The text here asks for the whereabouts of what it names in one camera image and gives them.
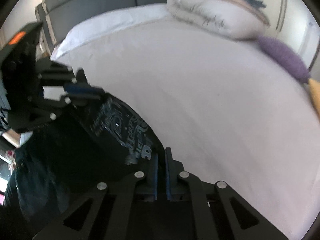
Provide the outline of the black embroidered pants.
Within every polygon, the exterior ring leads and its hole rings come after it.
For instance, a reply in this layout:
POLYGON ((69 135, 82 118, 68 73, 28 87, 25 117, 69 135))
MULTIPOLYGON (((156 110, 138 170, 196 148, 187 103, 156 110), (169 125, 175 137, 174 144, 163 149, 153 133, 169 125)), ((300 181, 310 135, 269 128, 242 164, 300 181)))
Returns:
POLYGON ((147 122, 109 93, 71 107, 13 150, 1 223, 40 228, 97 183, 135 172, 162 151, 147 122))

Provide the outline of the dark grey upholstered headboard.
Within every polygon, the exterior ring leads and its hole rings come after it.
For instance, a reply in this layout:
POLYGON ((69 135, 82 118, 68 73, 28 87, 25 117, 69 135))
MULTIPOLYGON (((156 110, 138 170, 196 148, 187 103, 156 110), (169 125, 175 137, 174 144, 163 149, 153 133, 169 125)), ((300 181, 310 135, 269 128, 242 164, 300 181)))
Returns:
POLYGON ((49 54, 77 24, 112 10, 137 7, 167 0, 43 0, 35 7, 35 15, 42 22, 42 36, 49 54))

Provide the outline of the white bed mattress sheet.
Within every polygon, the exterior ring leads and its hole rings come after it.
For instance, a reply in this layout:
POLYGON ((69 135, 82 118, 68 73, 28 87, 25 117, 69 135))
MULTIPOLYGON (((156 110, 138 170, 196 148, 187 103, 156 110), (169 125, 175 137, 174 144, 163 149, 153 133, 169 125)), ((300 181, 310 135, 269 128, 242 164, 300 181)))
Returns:
POLYGON ((319 118, 306 90, 252 42, 158 3, 77 24, 51 59, 130 105, 186 170, 226 181, 287 238, 319 213, 319 118))

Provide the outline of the yellow cushion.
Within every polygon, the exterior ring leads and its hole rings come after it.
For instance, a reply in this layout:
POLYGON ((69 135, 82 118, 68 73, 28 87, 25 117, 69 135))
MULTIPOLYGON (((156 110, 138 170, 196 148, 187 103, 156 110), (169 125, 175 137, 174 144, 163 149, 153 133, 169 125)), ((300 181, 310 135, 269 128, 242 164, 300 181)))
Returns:
POLYGON ((310 78, 308 84, 312 103, 318 116, 320 116, 320 83, 310 78))

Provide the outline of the purple cushion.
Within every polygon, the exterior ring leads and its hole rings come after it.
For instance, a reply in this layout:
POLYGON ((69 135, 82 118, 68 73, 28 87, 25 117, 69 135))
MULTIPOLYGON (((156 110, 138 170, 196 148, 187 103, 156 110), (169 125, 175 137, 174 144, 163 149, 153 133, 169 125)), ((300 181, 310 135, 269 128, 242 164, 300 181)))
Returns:
POLYGON ((301 83, 308 83, 310 73, 301 57, 290 47, 268 36, 259 36, 257 42, 262 51, 274 59, 292 77, 301 83))

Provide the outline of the folded beige duvet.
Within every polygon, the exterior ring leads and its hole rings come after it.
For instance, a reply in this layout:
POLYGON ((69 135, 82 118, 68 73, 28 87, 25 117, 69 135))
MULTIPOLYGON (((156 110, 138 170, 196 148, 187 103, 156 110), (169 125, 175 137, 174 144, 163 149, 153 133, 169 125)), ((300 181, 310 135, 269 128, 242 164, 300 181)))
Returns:
POLYGON ((168 11, 184 22, 233 40, 263 35, 270 21, 261 0, 167 0, 168 11))

